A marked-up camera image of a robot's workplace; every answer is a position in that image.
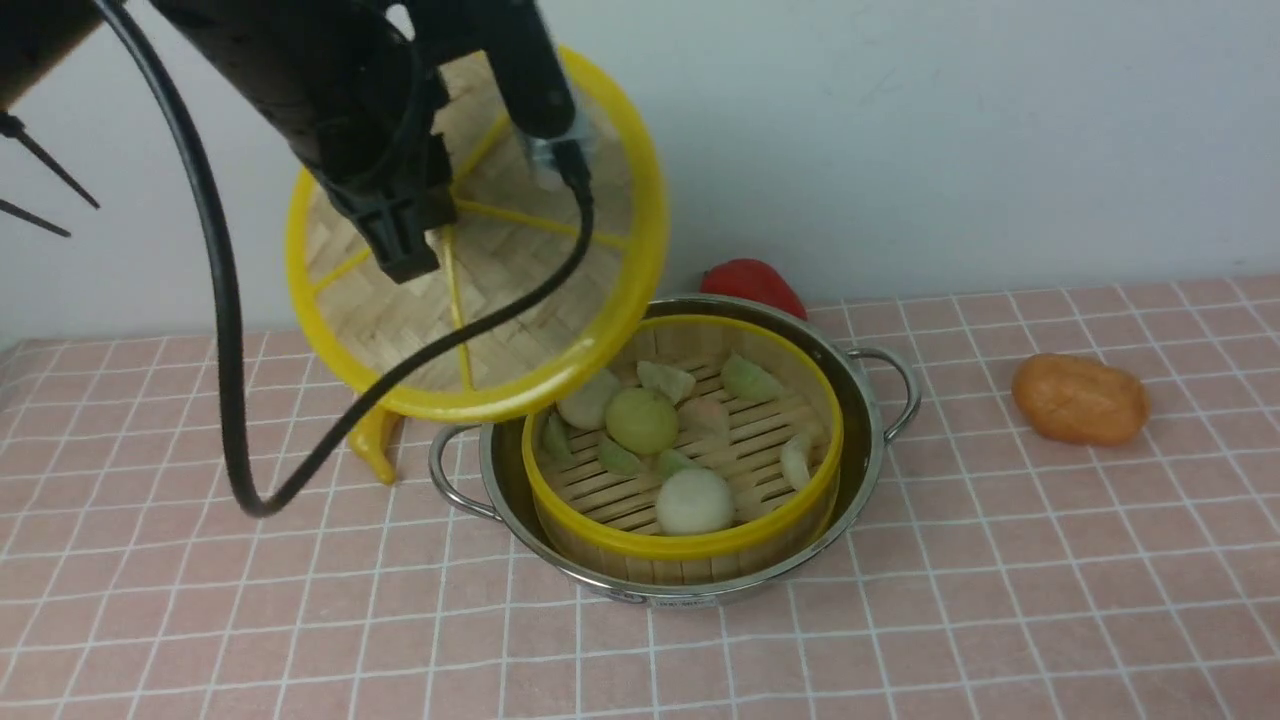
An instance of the red bell pepper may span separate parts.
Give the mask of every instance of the red bell pepper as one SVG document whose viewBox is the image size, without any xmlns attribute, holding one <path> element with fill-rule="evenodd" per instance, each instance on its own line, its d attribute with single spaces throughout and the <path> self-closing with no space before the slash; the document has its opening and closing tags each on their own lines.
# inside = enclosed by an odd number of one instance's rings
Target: red bell pepper
<svg viewBox="0 0 1280 720">
<path fill-rule="evenodd" d="M 801 320 L 809 314 L 787 281 L 771 265 L 750 258 L 730 260 L 703 275 L 701 292 L 753 300 L 790 313 Z"/>
</svg>

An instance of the metal pot rim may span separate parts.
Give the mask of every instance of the metal pot rim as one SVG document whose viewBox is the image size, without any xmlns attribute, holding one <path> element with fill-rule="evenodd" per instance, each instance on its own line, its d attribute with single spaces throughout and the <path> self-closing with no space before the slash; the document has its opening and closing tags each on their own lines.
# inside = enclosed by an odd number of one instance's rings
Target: metal pot rim
<svg viewBox="0 0 1280 720">
<path fill-rule="evenodd" d="M 868 438 L 869 451 L 867 455 L 867 464 L 863 471 L 861 487 L 858 489 L 858 493 L 850 501 L 849 507 L 846 507 L 845 511 L 840 515 L 840 518 L 837 518 L 831 524 L 831 527 L 827 529 L 826 533 L 822 534 L 822 537 L 819 537 L 817 541 L 810 543 L 800 552 L 792 555 L 791 557 L 781 562 L 771 565 L 769 568 L 765 568 L 750 575 L 742 575 L 740 578 L 733 578 L 731 580 L 722 580 L 718 583 L 707 583 L 698 585 L 658 585 L 658 584 L 621 580 L 617 578 L 612 578 L 609 575 L 604 575 L 602 573 L 596 573 L 588 568 L 582 568 L 581 565 L 556 552 L 553 548 L 541 542 L 532 532 L 530 532 L 529 528 L 526 528 L 525 524 L 521 523 L 520 519 L 516 516 L 511 505 L 507 502 L 507 498 L 500 492 L 500 488 L 495 478 L 495 468 L 493 462 L 495 425 L 492 424 L 483 425 L 480 434 L 480 474 L 485 489 L 489 493 L 490 502 L 493 503 L 492 512 L 488 511 L 489 510 L 488 507 L 475 503 L 474 501 L 460 503 L 460 500 L 466 500 L 466 498 L 462 498 L 461 495 L 456 493 L 456 491 L 453 491 L 452 493 L 445 492 L 443 487 L 438 486 L 440 487 L 442 492 L 444 492 L 445 498 L 449 500 L 451 502 L 454 502 L 456 505 L 461 505 L 467 511 L 480 512 L 485 516 L 502 521 L 516 536 L 516 538 L 520 539 L 522 544 L 525 544 L 525 547 L 527 547 L 530 551 L 534 552 L 534 555 L 539 556 L 541 560 L 547 561 L 548 564 L 561 570 L 570 578 L 577 580 L 579 583 L 582 583 L 584 585 L 588 585 L 588 588 L 614 598 L 631 600 L 637 603 L 644 602 L 645 600 L 659 600 L 659 601 L 667 600 L 678 603 L 680 601 L 696 601 L 728 593 L 737 593 L 740 591 L 746 591 L 758 587 L 763 583 L 767 583 L 769 580 L 773 580 L 781 575 L 785 575 L 795 570 L 796 568 L 800 568 L 805 562 L 813 560 L 819 552 L 826 550 L 833 542 L 836 542 L 836 539 L 838 539 L 858 519 L 863 509 L 867 506 L 867 501 L 870 497 L 870 493 L 876 489 L 876 486 L 879 482 L 879 471 L 881 471 L 881 465 L 883 462 L 886 446 L 888 445 L 888 442 L 892 442 L 893 437 L 896 437 L 896 434 L 908 423 L 910 423 L 916 410 L 919 409 L 919 402 L 920 402 L 919 389 L 915 386 L 910 369 L 901 361 L 901 359 L 895 356 L 892 352 L 874 350 L 874 348 L 855 348 L 852 351 L 844 352 L 838 350 L 836 346 L 833 346 L 828 340 L 822 337 L 822 334 L 819 334 L 817 329 L 813 328 L 812 325 L 801 323 L 795 318 L 792 318 L 791 315 L 783 314 L 773 307 L 769 307 L 767 305 L 760 305 L 756 302 L 750 302 L 731 297 L 722 297 L 722 296 L 681 295 L 669 299 L 655 300 L 650 304 L 650 307 L 660 310 L 664 307 L 671 307 L 673 305 L 680 305 L 689 301 L 699 301 L 699 302 L 713 301 L 721 305 L 739 306 L 751 311 L 772 315 L 773 319 L 792 325 L 797 332 L 805 334 L 806 338 L 819 348 L 819 351 L 827 352 L 833 357 L 841 360 L 845 360 L 846 356 L 876 357 L 886 360 L 890 364 L 893 364 L 902 373 L 904 379 L 906 380 L 908 384 L 906 407 L 904 409 L 902 415 L 891 425 L 890 430 L 886 432 L 883 429 L 883 423 L 881 420 L 879 413 L 877 413 L 876 407 L 872 405 L 867 380 L 864 380 L 859 373 L 854 372 L 852 366 L 849 364 L 847 360 L 840 363 L 840 366 L 845 368 L 847 373 L 847 379 L 851 379 L 854 382 L 855 387 L 861 395 L 863 402 L 867 405 L 868 427 L 865 432 L 870 436 Z M 458 432 L 457 429 L 453 429 L 453 432 L 451 433 L 449 429 L 445 429 L 444 432 L 442 432 L 440 437 L 436 438 L 436 442 L 447 442 L 448 437 L 452 437 L 457 432 Z"/>
</svg>

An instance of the bamboo steamer basket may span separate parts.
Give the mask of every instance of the bamboo steamer basket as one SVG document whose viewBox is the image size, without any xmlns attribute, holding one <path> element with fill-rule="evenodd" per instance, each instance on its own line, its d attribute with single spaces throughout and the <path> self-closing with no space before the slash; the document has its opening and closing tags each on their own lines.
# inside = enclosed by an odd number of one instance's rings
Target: bamboo steamer basket
<svg viewBox="0 0 1280 720">
<path fill-rule="evenodd" d="M 832 544 L 844 546 L 849 539 L 850 527 L 856 523 L 867 501 L 874 493 L 888 447 L 920 410 L 920 386 L 910 364 L 897 354 L 883 348 L 840 350 L 814 327 L 797 320 L 794 315 L 736 297 L 713 295 L 667 297 L 650 302 L 646 316 L 690 314 L 735 318 L 778 333 L 813 357 L 836 388 L 844 413 L 845 438 L 840 448 L 840 479 L 836 483 L 831 521 L 826 532 L 809 546 L 763 570 L 703 584 L 636 583 L 585 568 L 556 550 L 543 529 L 534 501 L 532 483 L 521 451 L 525 418 L 480 427 L 480 478 L 479 483 L 472 483 L 475 478 L 467 478 L 470 492 L 460 491 L 458 483 L 462 478 L 451 477 L 444 466 L 451 441 L 476 425 L 443 428 L 428 452 L 431 486 L 460 512 L 500 523 L 534 557 L 547 562 L 548 568 L 556 569 L 585 591 L 612 601 L 653 609 L 708 607 L 739 602 L 794 574 Z M 883 407 L 877 409 L 865 374 L 855 369 L 856 364 L 868 360 L 886 363 L 901 377 L 906 401 L 892 420 L 881 419 Z M 453 462 L 449 461 L 448 465 L 452 466 Z"/>
<path fill-rule="evenodd" d="M 732 352 L 773 374 L 786 388 L 783 396 L 764 404 L 730 396 L 719 370 Z M 639 384 L 637 360 L 692 373 L 698 379 L 692 396 L 709 396 L 730 411 L 728 443 L 681 429 L 676 448 L 730 483 L 735 527 L 701 536 L 660 536 L 654 511 L 660 478 L 604 471 L 596 459 L 604 430 L 571 429 L 572 461 L 553 462 L 539 441 L 550 413 L 543 410 L 526 419 L 521 452 L 538 516 L 558 552 L 621 580 L 704 584 L 768 568 L 810 544 L 827 528 L 845 429 L 831 382 L 813 359 L 750 323 L 672 315 L 641 323 L 611 363 L 625 387 Z M 782 478 L 780 454 L 801 430 L 815 441 L 809 457 L 812 480 L 796 492 Z"/>
<path fill-rule="evenodd" d="M 662 275 L 668 214 L 657 152 L 613 81 L 562 49 L 595 197 L 595 234 L 580 269 L 547 301 L 433 360 L 380 401 L 440 423 L 516 419 L 568 395 L 603 368 L 644 316 Z M 285 268 L 316 355 L 357 392 L 426 343 L 531 291 L 568 256 L 579 210 L 567 188 L 540 187 L 477 53 L 440 68 L 436 113 L 454 169 L 460 219 L 428 242 L 440 270 L 387 278 L 356 228 L 303 172 L 289 210 Z"/>
</svg>

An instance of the pink tiled surface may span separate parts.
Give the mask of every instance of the pink tiled surface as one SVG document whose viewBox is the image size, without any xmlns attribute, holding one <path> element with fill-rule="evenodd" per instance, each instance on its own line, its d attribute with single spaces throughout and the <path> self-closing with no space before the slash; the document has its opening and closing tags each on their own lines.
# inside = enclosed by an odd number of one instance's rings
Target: pink tiled surface
<svg viewBox="0 0 1280 720">
<path fill-rule="evenodd" d="M 818 309 L 927 398 L 847 539 L 723 609 L 579 592 L 426 480 L 340 452 L 282 515 L 224 479 L 204 337 L 0 360 L 0 717 L 1262 720 L 1280 716 L 1280 278 Z M 1133 445 L 1016 416 L 1034 351 L 1139 374 Z M 255 465 L 348 402 L 297 334 L 247 343 Z M 869 378 L 896 411 L 892 373 Z M 475 492 L 476 443 L 449 454 Z"/>
</svg>

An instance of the bamboo steamer lid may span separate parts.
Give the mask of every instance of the bamboo steamer lid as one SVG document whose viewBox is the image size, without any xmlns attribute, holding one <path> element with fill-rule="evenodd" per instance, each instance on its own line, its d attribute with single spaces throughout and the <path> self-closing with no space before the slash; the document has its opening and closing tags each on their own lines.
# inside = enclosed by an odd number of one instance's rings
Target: bamboo steamer lid
<svg viewBox="0 0 1280 720">
<path fill-rule="evenodd" d="M 595 234 L 580 269 L 547 301 L 452 350 L 381 405 L 440 423 L 509 420 L 580 387 L 622 348 L 657 291 L 668 215 L 657 154 L 639 113 L 600 69 L 562 50 L 591 124 Z M 567 258 L 579 210 L 567 188 L 539 187 L 483 54 L 440 68 L 436 113 L 454 168 L 456 225 L 428 234 L 440 270 L 396 284 L 364 238 L 302 172 L 285 268 L 316 355 L 357 391 L 430 341 L 536 287 Z"/>
</svg>

